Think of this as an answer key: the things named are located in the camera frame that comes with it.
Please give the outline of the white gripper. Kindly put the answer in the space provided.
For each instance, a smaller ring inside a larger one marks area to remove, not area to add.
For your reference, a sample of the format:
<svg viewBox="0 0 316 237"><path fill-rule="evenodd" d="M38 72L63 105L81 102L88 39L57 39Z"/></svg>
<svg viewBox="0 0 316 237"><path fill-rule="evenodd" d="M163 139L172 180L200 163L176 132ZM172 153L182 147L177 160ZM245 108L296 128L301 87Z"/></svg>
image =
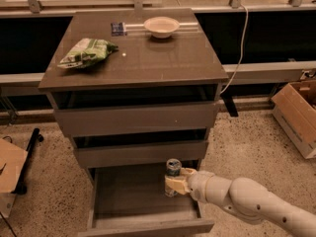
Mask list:
<svg viewBox="0 0 316 237"><path fill-rule="evenodd" d="M181 177L165 177L165 193L167 196L190 193L194 200L207 202L206 186L209 179L214 176L213 173L197 171L192 168L182 168L180 170L180 176Z"/></svg>

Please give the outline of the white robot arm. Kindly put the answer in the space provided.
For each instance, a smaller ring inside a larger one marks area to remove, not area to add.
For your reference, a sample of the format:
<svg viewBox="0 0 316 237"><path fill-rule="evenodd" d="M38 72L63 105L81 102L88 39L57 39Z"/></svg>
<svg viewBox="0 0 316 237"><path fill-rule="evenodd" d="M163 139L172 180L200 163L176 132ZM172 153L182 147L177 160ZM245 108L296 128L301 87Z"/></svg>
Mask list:
<svg viewBox="0 0 316 237"><path fill-rule="evenodd" d="M189 194L193 200L217 205L247 223L267 220L294 237L316 237L315 214L286 202L252 179L231 181L168 163L165 191L169 197Z"/></svg>

